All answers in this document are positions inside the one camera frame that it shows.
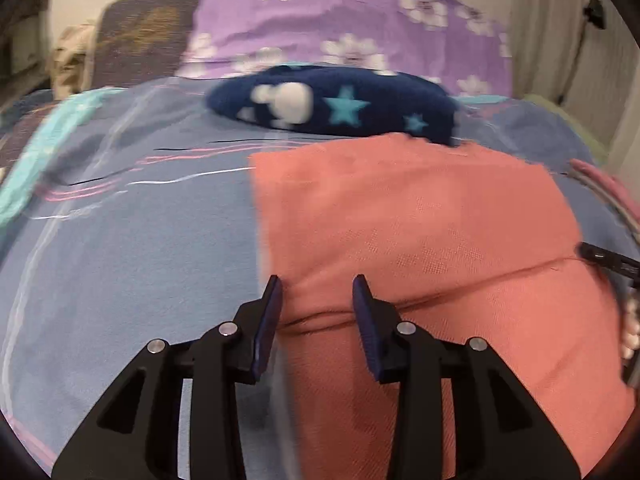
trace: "black object hanging on curtain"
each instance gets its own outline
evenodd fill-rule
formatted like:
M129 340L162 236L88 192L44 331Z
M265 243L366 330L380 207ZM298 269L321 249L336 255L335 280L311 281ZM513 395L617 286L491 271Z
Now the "black object hanging on curtain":
M578 71L578 62L582 55L582 47L584 46L584 38L587 33L588 23L591 23L599 30L605 30L606 23L604 19L604 7L602 7L602 2L600 0L589 0L587 6L582 10L582 25L580 26L578 48L575 50L574 61L572 62L571 70L569 70L569 76L564 83L564 88L562 88L562 92L560 92L558 99L556 99L558 106L562 106L562 104L564 104L566 95L574 83L575 73Z

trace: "pink fabric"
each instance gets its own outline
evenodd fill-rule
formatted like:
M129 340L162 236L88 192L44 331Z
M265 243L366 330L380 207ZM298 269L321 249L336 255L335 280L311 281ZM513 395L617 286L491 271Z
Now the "pink fabric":
M283 279L287 353L306 480L382 480L396 388L373 381L351 308L362 272L434 336L490 341L583 474L634 407L620 380L609 284L577 259L580 233L541 166L402 134L253 156L270 269ZM444 402L444 459L454 423Z
M599 170L587 162L578 160L577 158L572 158L570 164L574 170L580 171L600 184L600 186L608 191L631 213L636 222L640 222L640 205L631 198L631 195L628 190L626 190L626 187L622 182L614 176L610 176L604 171Z

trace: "purple pillow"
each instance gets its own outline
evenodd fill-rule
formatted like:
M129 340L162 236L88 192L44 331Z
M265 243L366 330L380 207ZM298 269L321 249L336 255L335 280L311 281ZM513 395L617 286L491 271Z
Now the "purple pillow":
M453 95L511 95L503 27L457 0L200 0L177 75L292 62L406 72Z

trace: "beige curtain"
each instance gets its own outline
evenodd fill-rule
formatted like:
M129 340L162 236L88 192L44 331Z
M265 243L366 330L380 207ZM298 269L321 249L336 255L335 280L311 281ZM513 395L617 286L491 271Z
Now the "beige curtain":
M589 0L514 0L511 44L514 94L555 101L567 80ZM607 30L588 26L564 108L605 146L620 123L638 62L638 48L610 0L602 0Z

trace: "small blue star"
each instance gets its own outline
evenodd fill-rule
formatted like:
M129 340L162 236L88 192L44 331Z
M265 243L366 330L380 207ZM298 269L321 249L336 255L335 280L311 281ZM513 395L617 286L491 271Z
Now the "small blue star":
M404 116L404 129L412 134L421 134L422 129L429 126L422 120L422 114L413 114L412 116Z
M324 97L323 99L331 108L330 124L347 123L354 128L360 126L358 111L371 104L369 101L354 99L353 86L341 87L338 97Z

